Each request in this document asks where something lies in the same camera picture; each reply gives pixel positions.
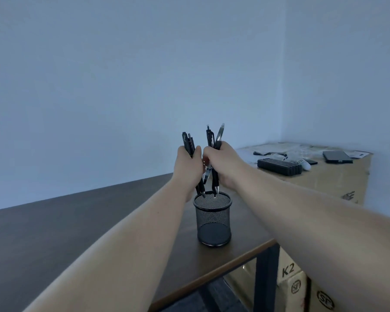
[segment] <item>white wall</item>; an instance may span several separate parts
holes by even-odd
[[[287,0],[282,140],[372,151],[390,215],[390,0]]]
[[[284,0],[0,0],[0,208],[280,138]]]

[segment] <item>pen holder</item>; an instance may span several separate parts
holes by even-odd
[[[221,192],[216,197],[212,191],[206,192],[205,198],[202,195],[195,197],[198,241],[207,246],[218,247],[231,240],[229,227],[231,204],[230,196]]]

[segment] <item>forearm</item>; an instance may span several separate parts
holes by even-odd
[[[146,311],[182,218],[186,192],[172,180],[69,266],[27,309]]]
[[[311,278],[350,307],[390,310],[390,218],[252,167],[239,174],[237,192]]]

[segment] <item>mesh cup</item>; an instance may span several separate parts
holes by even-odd
[[[231,240],[229,207],[232,200],[226,193],[214,197],[212,191],[197,195],[194,199],[198,240],[208,246],[218,247]]]

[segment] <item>black phone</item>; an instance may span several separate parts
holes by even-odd
[[[318,164],[318,162],[316,162],[314,160],[307,160],[307,159],[305,159],[305,161],[308,162],[310,165]]]

